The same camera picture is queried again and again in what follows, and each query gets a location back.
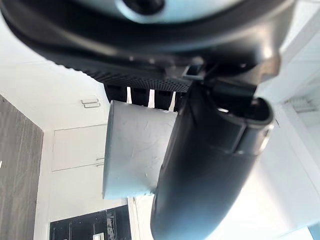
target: black plastic housing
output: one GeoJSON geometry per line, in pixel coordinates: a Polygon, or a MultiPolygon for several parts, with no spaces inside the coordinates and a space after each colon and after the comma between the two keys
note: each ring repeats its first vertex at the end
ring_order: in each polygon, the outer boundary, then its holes
{"type": "Polygon", "coordinates": [[[256,65],[277,55],[295,0],[244,0],[181,24],[139,24],[71,0],[0,0],[14,34],[57,64],[107,85],[186,92],[190,65],[256,65]]]}
{"type": "Polygon", "coordinates": [[[191,86],[160,170],[151,215],[155,240],[203,240],[226,216],[273,128],[270,105],[252,102],[237,116],[220,108],[209,87],[191,86]]]}

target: black object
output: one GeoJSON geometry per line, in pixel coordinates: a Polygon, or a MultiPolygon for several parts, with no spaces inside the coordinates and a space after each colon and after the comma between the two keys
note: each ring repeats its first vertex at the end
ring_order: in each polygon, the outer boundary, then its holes
{"type": "Polygon", "coordinates": [[[172,91],[154,91],[154,107],[156,109],[169,110],[172,96],[172,91]]]}
{"type": "Polygon", "coordinates": [[[182,100],[185,96],[184,92],[176,92],[175,93],[175,103],[174,103],[174,112],[178,112],[182,105],[182,100]]]}
{"type": "Polygon", "coordinates": [[[152,15],[160,12],[165,6],[164,0],[123,0],[133,11],[142,15],[152,15]]]}
{"type": "Polygon", "coordinates": [[[128,205],[50,224],[50,240],[93,240],[97,234],[105,240],[131,240],[128,205]]]}
{"type": "MultiPolygon", "coordinates": [[[[155,240],[202,240],[236,200],[274,120],[263,99],[224,109],[211,87],[184,98],[162,164],[151,230],[155,240]]],[[[235,96],[235,103],[245,101],[235,96]]]]}
{"type": "Polygon", "coordinates": [[[104,90],[109,102],[112,100],[127,102],[128,96],[126,87],[104,84],[104,90]]]}
{"type": "Polygon", "coordinates": [[[131,88],[131,100],[135,105],[148,107],[150,90],[131,88]]]}
{"type": "Polygon", "coordinates": [[[188,90],[189,66],[256,65],[276,55],[294,5],[244,0],[194,22],[138,24],[71,0],[0,0],[14,34],[45,58],[107,85],[171,92],[188,90]]]}
{"type": "Polygon", "coordinates": [[[135,19],[107,14],[105,6],[88,7],[97,1],[81,1],[0,0],[0,9],[26,45],[104,83],[106,92],[109,86],[177,92],[178,117],[151,230],[155,240],[204,239],[232,206],[267,144],[273,113],[254,93],[279,72],[279,48],[295,0],[239,0],[194,21],[155,24],[145,20],[161,16],[171,0],[164,6],[158,0],[117,1],[135,19]]]}

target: white surface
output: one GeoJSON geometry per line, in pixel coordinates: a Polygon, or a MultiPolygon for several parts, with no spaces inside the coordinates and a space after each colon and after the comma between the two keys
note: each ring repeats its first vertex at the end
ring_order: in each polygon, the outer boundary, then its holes
{"type": "Polygon", "coordinates": [[[126,205],[126,199],[103,199],[103,170],[103,165],[97,164],[52,172],[49,220],[53,222],[126,205]]]}
{"type": "Polygon", "coordinates": [[[104,198],[150,194],[157,187],[177,114],[113,101],[109,117],[104,198]]]}
{"type": "Polygon", "coordinates": [[[50,221],[50,185],[51,162],[54,145],[54,131],[45,131],[43,135],[42,154],[40,162],[39,185],[35,209],[33,240],[49,240],[50,221]]]}
{"type": "Polygon", "coordinates": [[[278,240],[314,240],[309,229],[307,227],[290,232],[278,240]]]}
{"type": "Polygon", "coordinates": [[[320,2],[315,1],[297,1],[297,6],[294,10],[293,20],[291,28],[286,36],[286,39],[282,45],[281,52],[284,52],[289,45],[294,41],[300,31],[308,24],[310,19],[320,9],[320,2]]]}
{"type": "MultiPolygon", "coordinates": [[[[152,196],[140,196],[134,202],[141,240],[152,240],[152,201],[152,196]]],[[[319,194],[286,131],[276,126],[239,198],[208,239],[268,240],[317,221],[319,194]]]]}
{"type": "Polygon", "coordinates": [[[52,171],[103,163],[107,125],[54,131],[52,171]]]}
{"type": "Polygon", "coordinates": [[[300,2],[294,23],[303,26],[296,34],[299,27],[292,26],[291,36],[295,36],[282,54],[282,68],[279,76],[264,82],[258,87],[257,96],[264,97],[274,104],[281,104],[305,87],[320,74],[319,56],[320,42],[320,4],[318,2],[300,2]]]}

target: white ceiling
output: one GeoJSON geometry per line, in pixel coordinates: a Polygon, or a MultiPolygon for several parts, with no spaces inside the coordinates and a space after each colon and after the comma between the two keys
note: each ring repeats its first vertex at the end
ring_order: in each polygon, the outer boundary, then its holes
{"type": "MultiPolygon", "coordinates": [[[[281,79],[309,79],[310,76],[306,75],[319,69],[320,33],[310,41],[310,48],[303,50],[300,55],[301,48],[309,40],[301,36],[301,31],[308,29],[309,22],[319,13],[319,9],[320,3],[314,0],[298,3],[292,28],[282,48],[284,54],[290,52],[295,58],[293,64],[286,67],[288,70],[281,79]],[[298,41],[300,45],[291,47],[297,45],[296,39],[302,40],[298,41]]],[[[273,82],[276,83],[272,81],[261,88],[265,90],[262,95],[267,98],[279,95],[279,91],[274,91],[274,84],[271,84],[273,82]]],[[[294,82],[299,82],[297,84],[299,87],[304,81],[294,82]]],[[[2,16],[0,16],[0,94],[43,130],[104,124],[108,118],[109,103],[101,83],[81,72],[57,66],[34,53],[16,39],[2,16]],[[101,107],[84,109],[81,100],[92,98],[99,98],[101,107]]]]}

